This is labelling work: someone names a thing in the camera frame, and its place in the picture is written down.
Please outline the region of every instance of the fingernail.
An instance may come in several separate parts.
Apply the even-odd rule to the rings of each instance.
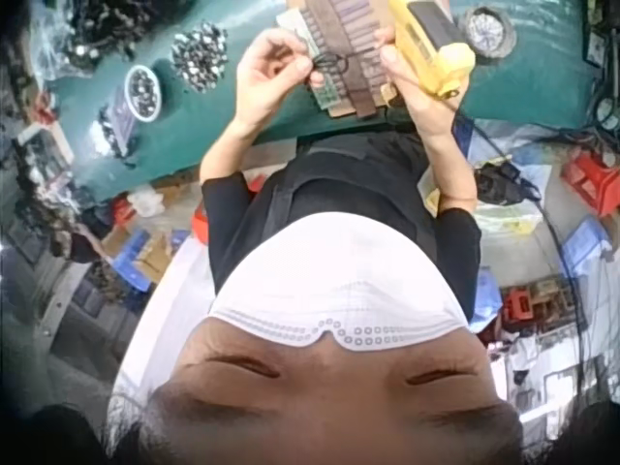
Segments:
[[[307,56],[301,56],[296,59],[295,65],[302,73],[309,73],[312,69],[312,60]]]
[[[381,49],[381,59],[386,63],[396,63],[398,61],[398,54],[396,53],[396,48],[393,46],[384,46]]]

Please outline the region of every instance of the green table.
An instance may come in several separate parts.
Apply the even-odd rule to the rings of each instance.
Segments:
[[[456,16],[474,0],[452,0]],[[478,67],[472,76],[465,111],[476,118],[505,119],[577,128],[584,124],[596,70],[582,60],[580,0],[500,0],[515,25],[518,44],[499,66]],[[151,124],[139,123],[138,149],[129,170],[92,153],[88,130],[114,88],[124,82],[131,63],[107,58],[93,78],[64,78],[52,84],[59,97],[60,124],[76,158],[73,171],[96,200],[108,199],[155,178],[196,165],[233,115],[234,68],[252,39],[285,10],[284,0],[197,0],[180,24],[138,46],[136,63],[151,66],[162,82],[164,108]],[[190,90],[168,62],[172,37],[203,19],[229,32],[226,78],[208,94]],[[311,95],[298,89],[260,141],[310,136],[384,122],[354,116],[333,120],[318,110]]]

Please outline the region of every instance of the black grip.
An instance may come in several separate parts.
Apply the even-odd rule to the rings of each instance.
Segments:
[[[419,22],[436,50],[450,44],[465,42],[461,31],[435,2],[410,2],[407,8]]]

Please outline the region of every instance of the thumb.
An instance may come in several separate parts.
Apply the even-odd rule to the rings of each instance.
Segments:
[[[381,47],[381,62],[404,96],[418,90],[419,80],[416,73],[395,46]]]
[[[278,98],[284,97],[296,85],[308,78],[311,71],[312,60],[307,56],[298,56],[271,80],[269,90]]]

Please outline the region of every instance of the bowl of small parts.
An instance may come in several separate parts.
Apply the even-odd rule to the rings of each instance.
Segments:
[[[125,77],[125,100],[131,113],[144,123],[157,119],[162,109],[162,89],[150,68],[136,65]]]

